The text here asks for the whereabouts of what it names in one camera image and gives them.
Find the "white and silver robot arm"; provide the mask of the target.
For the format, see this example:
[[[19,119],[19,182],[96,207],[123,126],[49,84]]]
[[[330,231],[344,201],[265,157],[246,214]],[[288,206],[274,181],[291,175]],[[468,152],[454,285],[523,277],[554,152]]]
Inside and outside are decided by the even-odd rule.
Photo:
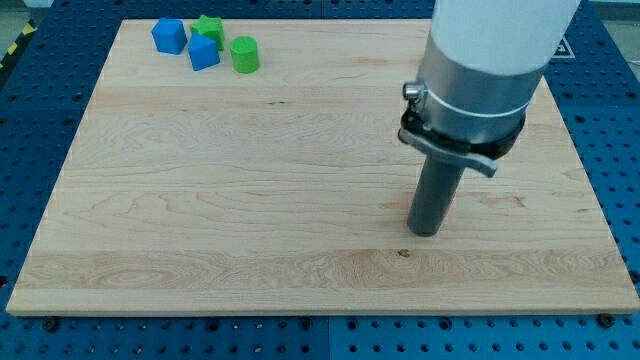
[[[410,127],[483,144],[516,131],[579,0],[438,0]]]

